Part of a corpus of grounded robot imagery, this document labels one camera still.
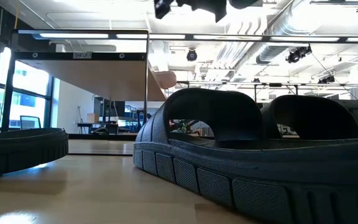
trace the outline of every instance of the window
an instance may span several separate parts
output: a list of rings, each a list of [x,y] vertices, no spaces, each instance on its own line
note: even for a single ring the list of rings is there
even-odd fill
[[[0,105],[2,105],[2,99],[4,97],[4,94],[5,90],[0,88]],[[26,95],[23,93],[13,92],[11,115],[9,117],[10,128],[20,127],[21,115],[38,117],[40,118],[41,126],[43,126],[45,119],[45,99],[36,96]]]
[[[0,55],[0,83],[6,84],[7,71],[11,50],[5,48]],[[43,70],[33,68],[22,62],[16,62],[13,75],[13,87],[31,91],[41,95],[47,94],[49,74]]]

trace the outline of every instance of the office chair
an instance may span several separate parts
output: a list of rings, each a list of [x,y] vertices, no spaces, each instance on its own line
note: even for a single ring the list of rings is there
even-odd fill
[[[41,128],[40,118],[35,116],[20,116],[20,129]]]

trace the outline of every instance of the label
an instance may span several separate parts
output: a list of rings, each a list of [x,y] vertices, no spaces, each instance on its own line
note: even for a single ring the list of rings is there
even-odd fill
[[[74,52],[73,59],[91,59],[92,52]]]

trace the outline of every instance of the textured sole edge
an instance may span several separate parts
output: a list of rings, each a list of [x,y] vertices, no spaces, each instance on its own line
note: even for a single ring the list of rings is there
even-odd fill
[[[358,223],[358,188],[229,177],[183,159],[134,150],[136,167],[233,208],[273,223]]]
[[[60,159],[68,154],[68,135],[53,141],[44,139],[42,142],[23,142],[25,149],[14,148],[0,153],[0,175],[35,167],[40,164]]]

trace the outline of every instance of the ceiling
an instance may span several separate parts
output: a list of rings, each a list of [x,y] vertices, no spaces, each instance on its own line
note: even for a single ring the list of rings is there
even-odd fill
[[[163,19],[154,16],[154,2],[150,0],[20,0],[19,18],[35,29],[148,29],[151,33],[192,34],[263,34],[267,27],[275,27],[279,19],[275,16],[290,0],[263,0],[262,7],[243,10],[228,7],[228,16],[215,23],[212,13],[190,7],[173,6]],[[16,0],[0,0],[0,5],[12,14],[16,13]],[[310,35],[358,35],[358,6],[310,6],[294,9],[299,30],[309,29]],[[131,52],[144,48],[142,42],[126,40],[80,40],[66,43],[70,51],[82,51],[84,46],[111,47],[112,51]],[[358,83],[358,45],[311,44],[313,55],[298,63],[285,61],[289,49],[276,56],[269,64],[256,64],[253,60],[240,61],[249,53],[252,43],[159,41],[150,45],[150,62],[154,70],[173,70],[178,80],[220,81],[230,71],[230,81],[251,82],[259,78],[262,82],[316,83],[319,78],[334,70],[336,80],[341,83]],[[198,59],[188,62],[188,49],[196,49]],[[172,88],[175,91],[181,86]],[[253,90],[239,86],[214,86],[222,90],[236,90],[253,95]],[[343,88],[327,90],[326,94],[346,93]],[[288,94],[288,89],[260,91],[258,95]]]

